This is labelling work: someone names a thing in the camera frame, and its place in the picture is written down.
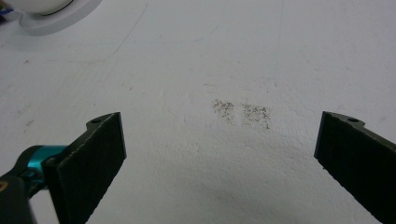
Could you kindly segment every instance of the white cup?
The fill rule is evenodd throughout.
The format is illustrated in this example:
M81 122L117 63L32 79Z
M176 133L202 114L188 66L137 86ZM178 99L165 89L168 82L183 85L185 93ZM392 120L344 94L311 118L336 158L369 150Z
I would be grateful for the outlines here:
M6 0L14 9L48 15L69 5L73 0Z

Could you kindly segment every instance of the screw hole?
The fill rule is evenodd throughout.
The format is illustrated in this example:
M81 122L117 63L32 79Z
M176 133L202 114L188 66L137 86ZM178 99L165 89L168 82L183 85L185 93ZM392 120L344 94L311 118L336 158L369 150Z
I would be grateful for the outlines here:
M351 122L359 122L359 120L358 119L348 119L349 121L351 121Z

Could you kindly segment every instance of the dirt mark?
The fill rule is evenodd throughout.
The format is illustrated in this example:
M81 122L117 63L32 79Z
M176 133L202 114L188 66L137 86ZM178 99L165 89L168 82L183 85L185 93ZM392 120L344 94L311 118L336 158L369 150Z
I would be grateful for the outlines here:
M215 113L228 124L269 130L271 110L261 105L233 104L216 99L212 105Z

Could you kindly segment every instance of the white object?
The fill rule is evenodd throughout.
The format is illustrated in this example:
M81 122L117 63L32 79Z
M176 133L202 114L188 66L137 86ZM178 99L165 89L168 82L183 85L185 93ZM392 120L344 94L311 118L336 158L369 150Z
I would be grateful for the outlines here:
M14 9L48 15L69 5L73 0L7 0Z
M56 13L43 16L22 12L20 25L30 35L49 35L86 17L102 0L74 0Z

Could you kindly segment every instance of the white surface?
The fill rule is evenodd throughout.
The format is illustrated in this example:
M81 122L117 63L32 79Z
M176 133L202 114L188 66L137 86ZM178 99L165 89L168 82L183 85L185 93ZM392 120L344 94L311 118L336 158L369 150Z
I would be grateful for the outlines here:
M3 24L0 171L120 111L128 159L89 223L378 223L313 153L323 110L396 141L395 11L115 0L53 35ZM47 192L31 202L56 222Z

